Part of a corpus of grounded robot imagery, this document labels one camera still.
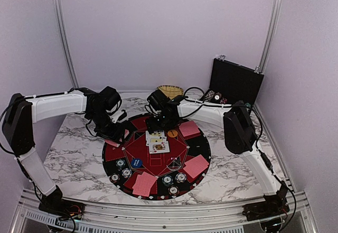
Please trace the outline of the orange big blind button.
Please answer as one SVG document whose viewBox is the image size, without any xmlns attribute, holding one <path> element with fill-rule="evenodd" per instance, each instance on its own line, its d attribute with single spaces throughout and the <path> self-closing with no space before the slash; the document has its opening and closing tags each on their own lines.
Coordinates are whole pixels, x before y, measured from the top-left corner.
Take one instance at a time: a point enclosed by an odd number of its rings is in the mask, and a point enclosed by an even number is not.
<svg viewBox="0 0 338 233">
<path fill-rule="evenodd" d="M 178 136 L 178 132 L 177 132 L 177 130 L 172 129 L 172 130 L 169 130 L 169 131 L 167 132 L 167 135 L 168 135 L 169 137 L 171 137 L 171 138 L 175 138 L 175 137 Z"/>
</svg>

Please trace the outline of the ace of clubs card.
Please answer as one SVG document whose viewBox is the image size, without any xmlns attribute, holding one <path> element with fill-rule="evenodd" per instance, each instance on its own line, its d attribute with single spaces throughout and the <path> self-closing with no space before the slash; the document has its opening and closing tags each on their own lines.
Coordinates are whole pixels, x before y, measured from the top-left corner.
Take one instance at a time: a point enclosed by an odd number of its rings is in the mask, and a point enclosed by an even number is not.
<svg viewBox="0 0 338 233">
<path fill-rule="evenodd" d="M 153 136 L 149 135 L 146 137 L 146 145 L 150 146 L 150 143 L 158 143 L 167 141 L 166 136 Z"/>
</svg>

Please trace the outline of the jack of hearts card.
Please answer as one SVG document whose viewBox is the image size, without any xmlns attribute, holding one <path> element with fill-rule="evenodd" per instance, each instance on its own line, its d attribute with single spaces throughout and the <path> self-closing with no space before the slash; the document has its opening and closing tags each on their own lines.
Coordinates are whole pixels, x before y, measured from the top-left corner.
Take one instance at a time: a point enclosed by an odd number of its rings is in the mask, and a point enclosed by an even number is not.
<svg viewBox="0 0 338 233">
<path fill-rule="evenodd" d="M 169 153 L 170 147 L 168 142 L 153 142 L 149 144 L 150 154 Z"/>
</svg>

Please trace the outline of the green blue chip stack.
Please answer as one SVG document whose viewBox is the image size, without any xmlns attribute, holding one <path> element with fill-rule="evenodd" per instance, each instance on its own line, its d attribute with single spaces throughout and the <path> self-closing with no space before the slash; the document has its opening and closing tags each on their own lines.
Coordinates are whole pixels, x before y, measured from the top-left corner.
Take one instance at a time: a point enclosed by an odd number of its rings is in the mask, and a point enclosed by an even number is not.
<svg viewBox="0 0 338 233">
<path fill-rule="evenodd" d="M 118 159 L 118 160 L 116 161 L 116 167 L 117 167 L 117 169 L 118 169 L 119 171 L 122 170 L 122 169 L 124 169 L 124 168 L 125 168 L 125 165 L 126 165 L 126 162 L 125 162 L 124 159 Z"/>
<path fill-rule="evenodd" d="M 169 187 L 173 185 L 173 178 L 170 175 L 165 175 L 162 177 L 162 183 Z"/>
</svg>

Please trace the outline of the clear round dealer button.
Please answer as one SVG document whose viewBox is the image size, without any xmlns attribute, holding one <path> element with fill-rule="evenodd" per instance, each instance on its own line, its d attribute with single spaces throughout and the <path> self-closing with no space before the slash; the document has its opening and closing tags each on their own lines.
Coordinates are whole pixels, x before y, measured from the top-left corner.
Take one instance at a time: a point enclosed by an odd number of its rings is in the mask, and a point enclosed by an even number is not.
<svg viewBox="0 0 338 233">
<path fill-rule="evenodd" d="M 170 171 L 176 171 L 182 167 L 182 162 L 180 157 L 170 157 L 166 162 L 166 167 Z"/>
</svg>

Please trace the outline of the blue small blind button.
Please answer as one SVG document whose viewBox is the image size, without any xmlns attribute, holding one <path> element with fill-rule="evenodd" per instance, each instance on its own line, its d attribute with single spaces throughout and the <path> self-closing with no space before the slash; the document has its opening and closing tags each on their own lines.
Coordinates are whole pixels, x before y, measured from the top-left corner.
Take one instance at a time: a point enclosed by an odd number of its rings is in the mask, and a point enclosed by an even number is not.
<svg viewBox="0 0 338 233">
<path fill-rule="evenodd" d="M 143 166 L 143 161 L 140 158 L 134 158 L 131 162 L 131 167 L 134 169 L 141 168 Z"/>
</svg>

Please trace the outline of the red black chip stack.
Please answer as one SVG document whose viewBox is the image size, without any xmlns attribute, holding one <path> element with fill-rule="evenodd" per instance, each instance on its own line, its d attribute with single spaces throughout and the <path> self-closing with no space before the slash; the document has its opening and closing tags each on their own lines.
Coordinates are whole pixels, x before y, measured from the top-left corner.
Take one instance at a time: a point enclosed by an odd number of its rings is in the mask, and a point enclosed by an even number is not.
<svg viewBox="0 0 338 233">
<path fill-rule="evenodd" d="M 116 183 L 119 181 L 119 179 L 120 179 L 120 176 L 117 173 L 114 173 L 109 177 L 109 180 L 111 181 L 111 183 Z"/>
<path fill-rule="evenodd" d="M 178 194 L 179 194 L 179 188 L 177 187 L 177 186 L 170 186 L 169 188 L 168 188 L 168 193 L 169 193 L 169 195 L 171 195 L 171 196 L 177 196 Z"/>
</svg>

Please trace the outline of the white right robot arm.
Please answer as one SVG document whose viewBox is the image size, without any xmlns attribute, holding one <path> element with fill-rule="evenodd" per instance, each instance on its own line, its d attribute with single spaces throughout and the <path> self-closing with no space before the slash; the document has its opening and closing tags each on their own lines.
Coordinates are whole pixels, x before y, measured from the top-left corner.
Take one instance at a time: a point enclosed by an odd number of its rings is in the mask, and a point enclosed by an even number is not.
<svg viewBox="0 0 338 233">
<path fill-rule="evenodd" d="M 222 105 L 193 100 L 186 95 L 171 99 L 159 89 L 151 93 L 147 101 L 156 111 L 146 121 L 150 132 L 168 131 L 187 118 L 222 127 L 226 148 L 246 162 L 261 185 L 265 199 L 262 212 L 273 216 L 286 203 L 287 185 L 274 175 L 271 161 L 261 151 L 260 136 L 256 134 L 249 107 L 243 101 Z"/>
</svg>

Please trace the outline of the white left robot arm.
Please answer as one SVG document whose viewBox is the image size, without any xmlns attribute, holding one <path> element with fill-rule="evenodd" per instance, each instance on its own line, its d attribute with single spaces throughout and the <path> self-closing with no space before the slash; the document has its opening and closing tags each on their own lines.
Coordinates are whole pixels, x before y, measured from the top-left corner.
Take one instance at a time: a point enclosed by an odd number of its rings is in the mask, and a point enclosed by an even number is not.
<svg viewBox="0 0 338 233">
<path fill-rule="evenodd" d="M 68 114 L 83 114 L 94 124 L 94 135 L 121 143 L 125 128 L 121 123 L 127 114 L 121 110 L 122 98 L 118 91 L 106 87 L 100 92 L 82 87 L 46 95 L 24 96 L 16 93 L 1 115 L 2 132 L 10 153 L 14 155 L 27 178 L 42 192 L 46 206 L 56 215 L 63 214 L 67 203 L 62 191 L 45 168 L 34 141 L 36 123 Z"/>
</svg>

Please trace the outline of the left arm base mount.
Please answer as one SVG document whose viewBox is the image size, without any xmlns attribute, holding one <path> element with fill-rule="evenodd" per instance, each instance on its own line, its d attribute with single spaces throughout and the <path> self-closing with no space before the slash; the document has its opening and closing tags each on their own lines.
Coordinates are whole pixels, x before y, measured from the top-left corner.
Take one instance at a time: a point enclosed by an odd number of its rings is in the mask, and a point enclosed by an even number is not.
<svg viewBox="0 0 338 233">
<path fill-rule="evenodd" d="M 77 220 L 81 220 L 85 205 L 81 202 L 62 200 L 60 207 L 46 206 L 43 203 L 39 204 L 39 210 L 56 215 L 58 218 L 55 225 L 77 229 Z"/>
</svg>

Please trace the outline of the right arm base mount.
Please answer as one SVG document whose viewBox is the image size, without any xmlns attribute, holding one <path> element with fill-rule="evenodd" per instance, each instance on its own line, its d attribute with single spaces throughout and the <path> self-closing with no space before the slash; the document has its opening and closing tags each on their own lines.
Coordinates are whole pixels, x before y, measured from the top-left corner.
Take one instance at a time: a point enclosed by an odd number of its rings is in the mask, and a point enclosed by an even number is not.
<svg viewBox="0 0 338 233">
<path fill-rule="evenodd" d="M 246 204 L 242 214 L 247 221 L 260 221 L 260 227 L 264 232 L 279 232 L 288 217 L 290 208 L 288 205 L 279 207 L 266 201 Z"/>
</svg>

